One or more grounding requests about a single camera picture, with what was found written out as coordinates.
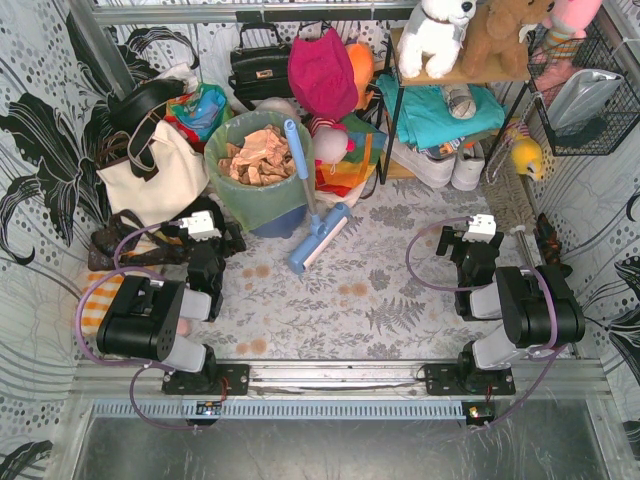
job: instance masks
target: mop handle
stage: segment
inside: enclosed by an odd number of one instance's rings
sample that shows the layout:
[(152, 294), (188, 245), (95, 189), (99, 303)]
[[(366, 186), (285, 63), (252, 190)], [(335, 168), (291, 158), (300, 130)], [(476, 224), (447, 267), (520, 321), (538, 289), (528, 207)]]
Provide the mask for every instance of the mop handle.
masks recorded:
[(298, 135), (296, 122), (290, 118), (284, 122), (284, 134), (287, 136), (289, 150), (291, 150), (291, 155), (293, 156), (293, 161), (296, 164), (298, 176), (302, 180), (302, 185), (304, 186), (304, 193), (307, 196), (307, 203), (309, 204), (309, 213), (311, 213), (312, 220), (316, 220), (318, 208), (316, 207), (315, 196), (309, 187), (309, 170), (307, 169), (307, 161), (304, 158), (304, 151), (302, 150), (302, 144), (300, 143), (300, 135)]

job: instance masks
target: brown teddy bear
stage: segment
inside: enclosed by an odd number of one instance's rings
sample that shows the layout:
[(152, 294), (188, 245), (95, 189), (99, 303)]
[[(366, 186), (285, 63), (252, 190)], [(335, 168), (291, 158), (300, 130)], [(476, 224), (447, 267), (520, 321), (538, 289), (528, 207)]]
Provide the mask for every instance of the brown teddy bear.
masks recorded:
[(553, 0), (493, 0), (478, 7), (467, 30), (462, 71), (471, 78), (477, 77), (485, 68), (487, 56), (494, 53), (500, 55), (507, 74), (525, 75), (529, 55), (522, 37), (549, 15), (553, 3)]

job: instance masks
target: green trash bag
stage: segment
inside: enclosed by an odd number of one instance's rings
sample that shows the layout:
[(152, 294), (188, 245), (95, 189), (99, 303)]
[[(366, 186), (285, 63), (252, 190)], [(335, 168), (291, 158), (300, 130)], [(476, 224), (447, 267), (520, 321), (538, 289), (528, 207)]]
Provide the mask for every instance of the green trash bag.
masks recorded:
[[(204, 149), (204, 158), (209, 167), (209, 177), (220, 200), (246, 231), (254, 230), (265, 223), (307, 203), (302, 181), (297, 173), (286, 180), (266, 187), (252, 187), (224, 175), (218, 168), (221, 158), (227, 157), (227, 143), (239, 147), (244, 137), (273, 125), (280, 128), (284, 136), (284, 122), (289, 116), (278, 112), (254, 111), (243, 113), (221, 125), (211, 136)], [(309, 170), (309, 185), (315, 185), (315, 160), (311, 135), (304, 125), (296, 122), (300, 142)]]

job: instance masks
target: white stuffed dog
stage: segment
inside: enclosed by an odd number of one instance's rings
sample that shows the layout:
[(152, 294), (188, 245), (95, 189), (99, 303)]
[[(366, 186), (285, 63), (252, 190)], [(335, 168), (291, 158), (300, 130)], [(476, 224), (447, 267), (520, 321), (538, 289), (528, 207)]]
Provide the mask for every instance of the white stuffed dog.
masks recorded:
[(476, 0), (421, 0), (411, 12), (398, 44), (398, 68), (403, 78), (420, 75), (423, 53), (431, 56), (427, 75), (440, 78), (449, 73), (475, 13)]

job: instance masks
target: trash can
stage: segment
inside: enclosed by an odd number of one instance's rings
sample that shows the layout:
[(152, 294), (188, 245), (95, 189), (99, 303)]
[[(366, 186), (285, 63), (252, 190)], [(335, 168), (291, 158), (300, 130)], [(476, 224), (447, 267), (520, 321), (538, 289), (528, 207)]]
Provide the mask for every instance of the trash can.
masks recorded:
[[(227, 156), (227, 143), (242, 146), (244, 137), (267, 125), (280, 128), (284, 134), (284, 122), (288, 118), (278, 112), (243, 113), (220, 126), (204, 151), (211, 183), (220, 200), (244, 230), (253, 231), (259, 236), (288, 238), (304, 220), (307, 201), (298, 174), (294, 173), (273, 185), (253, 187), (224, 175), (218, 168), (218, 162)], [(314, 185), (315, 161), (311, 135), (302, 124), (296, 122), (296, 125), (309, 169), (308, 181)]]

